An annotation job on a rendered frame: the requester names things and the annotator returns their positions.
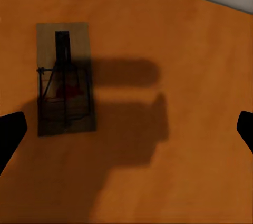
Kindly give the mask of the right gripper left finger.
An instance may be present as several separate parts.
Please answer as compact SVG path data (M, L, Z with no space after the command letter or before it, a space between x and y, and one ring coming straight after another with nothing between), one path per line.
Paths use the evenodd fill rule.
M0 117L0 174L27 132L22 111Z

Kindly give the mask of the mousetrap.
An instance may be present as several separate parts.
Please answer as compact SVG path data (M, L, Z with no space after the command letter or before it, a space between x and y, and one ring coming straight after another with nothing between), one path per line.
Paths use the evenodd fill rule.
M38 137L96 131L88 23L36 24Z

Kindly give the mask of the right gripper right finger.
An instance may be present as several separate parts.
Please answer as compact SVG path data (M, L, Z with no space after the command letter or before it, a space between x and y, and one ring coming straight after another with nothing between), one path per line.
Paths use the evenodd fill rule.
M237 132L253 153L253 113L240 112L237 121Z

